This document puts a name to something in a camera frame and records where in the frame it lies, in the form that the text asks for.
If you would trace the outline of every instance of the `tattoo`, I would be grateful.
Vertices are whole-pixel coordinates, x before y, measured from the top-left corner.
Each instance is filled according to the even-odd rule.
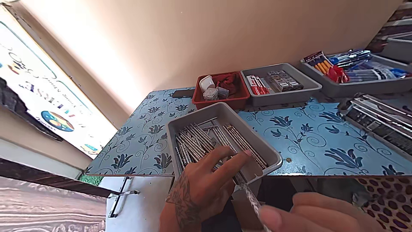
[[[180,230],[184,230],[190,224],[200,223],[200,207],[190,198],[189,179],[182,173],[173,185],[172,191],[166,198],[166,202],[175,204],[176,218]]]

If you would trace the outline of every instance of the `gray plastic tray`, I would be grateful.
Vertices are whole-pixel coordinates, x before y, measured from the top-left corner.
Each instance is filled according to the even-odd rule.
[[[294,90],[288,92],[274,92],[269,90],[269,94],[266,95],[256,95],[252,92],[250,84],[246,79],[247,76],[255,75],[259,76],[266,87],[270,87],[269,83],[266,81],[268,72],[284,70],[289,75],[291,75],[297,82],[303,85],[302,90]],[[277,105],[284,103],[293,102],[305,102],[310,99],[310,97],[318,92],[322,86],[316,81],[310,79],[308,76],[297,70],[295,67],[288,63],[275,64],[264,66],[254,69],[245,69],[241,71],[243,79],[245,80],[246,86],[250,92],[250,97],[252,99],[252,105],[255,107]]]
[[[376,55],[372,56],[373,61],[409,71],[406,64]],[[304,63],[303,60],[301,60],[300,70],[319,82],[322,85],[321,92],[328,97],[353,97],[358,92],[366,94],[406,92],[412,88],[411,77],[403,79],[386,79],[338,84],[331,81],[327,76],[323,75],[314,67]]]
[[[243,167],[241,169],[241,172],[243,176],[247,178],[246,181],[248,184],[273,172],[282,165],[282,156],[280,155],[280,153],[269,143],[263,140],[258,134],[256,134],[255,131],[245,121],[243,121],[226,103],[219,102],[203,109],[197,110],[193,113],[176,118],[167,123],[167,140],[172,154],[173,169],[176,179],[179,178],[180,174],[183,171],[182,165],[179,162],[179,158],[175,150],[175,147],[177,145],[176,133],[183,130],[184,127],[189,125],[190,123],[201,123],[214,117],[218,117],[215,120],[215,123],[221,127],[223,133],[226,135],[230,143],[237,151],[241,151],[241,149],[222,128],[225,123],[230,123],[232,126],[234,126],[269,165],[268,168],[263,170],[262,176],[255,175],[255,171],[249,170],[246,166]]]
[[[388,38],[388,44],[379,56],[412,63],[412,34]]]

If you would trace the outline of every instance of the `poster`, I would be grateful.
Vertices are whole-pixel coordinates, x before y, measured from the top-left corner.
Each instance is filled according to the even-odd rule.
[[[0,35],[0,77],[26,104],[27,112],[95,158],[116,132],[113,125],[101,112],[96,113],[95,106],[61,69],[47,65],[56,67],[37,45],[29,47],[27,38],[23,41],[3,21]]]

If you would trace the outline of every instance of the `tray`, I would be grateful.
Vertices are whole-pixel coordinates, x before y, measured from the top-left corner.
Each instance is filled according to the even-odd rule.
[[[265,86],[269,87],[270,85],[265,79],[265,77],[268,76],[267,73],[270,71],[278,70],[284,70],[289,75],[291,75],[297,82],[303,85],[303,89],[288,92],[274,92],[273,90],[269,90],[270,93],[266,95],[256,95],[252,92],[250,85],[246,79],[247,76],[259,76]],[[314,93],[318,92],[322,88],[319,83],[312,80],[288,63],[269,65],[254,69],[245,69],[242,70],[241,73],[244,81],[246,82],[246,86],[248,87],[252,99],[252,105],[255,107],[293,102],[306,102]]]
[[[230,123],[232,126],[234,126],[269,165],[268,168],[265,168],[262,171],[263,175],[261,176],[255,175],[254,170],[249,170],[246,166],[243,167],[241,169],[241,173],[246,178],[248,184],[253,183],[261,177],[273,172],[282,165],[282,156],[280,155],[280,153],[269,143],[263,140],[257,133],[255,133],[255,131],[250,128],[250,126],[245,121],[243,121],[226,103],[219,102],[205,107],[201,110],[197,110],[193,113],[176,118],[167,123],[167,140],[169,149],[172,154],[172,162],[176,179],[179,178],[180,174],[183,171],[182,165],[179,162],[179,158],[175,150],[175,147],[177,145],[176,133],[183,130],[184,127],[189,125],[190,123],[201,123],[214,117],[218,117],[215,120],[215,123],[221,127],[223,133],[227,136],[230,143],[237,151],[241,151],[241,149],[222,128],[225,123]]]
[[[398,60],[407,64],[412,63],[412,34],[388,38],[379,56]]]
[[[371,60],[394,68],[400,68],[409,71],[406,64],[396,62],[391,59],[372,55]],[[331,81],[327,76],[323,75],[320,71],[305,63],[303,60],[301,60],[300,63],[300,70],[310,78],[319,82],[323,86],[321,92],[326,96],[332,98],[353,97],[358,92],[365,94],[406,92],[412,88],[411,77],[403,79],[386,79],[338,84]]]
[[[211,74],[211,76],[214,77],[220,74],[230,74],[230,73],[238,73],[239,79],[235,83],[235,85],[237,86],[238,92],[235,94],[234,98],[229,98],[229,99],[206,101],[203,98],[203,93],[202,93],[202,90],[200,89],[199,82],[201,79],[203,79],[207,75],[200,76],[197,79],[196,87],[195,87],[193,98],[192,98],[192,103],[195,104],[197,109],[202,109],[206,106],[213,105],[217,102],[225,102],[232,109],[245,109],[246,100],[250,98],[250,94],[249,94],[249,91],[246,87],[246,84],[243,78],[241,77],[240,72],[218,73],[218,74]]]

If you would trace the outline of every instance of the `fingernail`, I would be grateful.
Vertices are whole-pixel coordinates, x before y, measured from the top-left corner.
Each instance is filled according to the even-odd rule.
[[[259,219],[263,224],[270,225],[275,231],[282,225],[281,215],[276,208],[271,206],[261,206],[259,208]]]
[[[243,152],[246,153],[248,156],[252,156],[252,152],[250,150],[245,150]]]

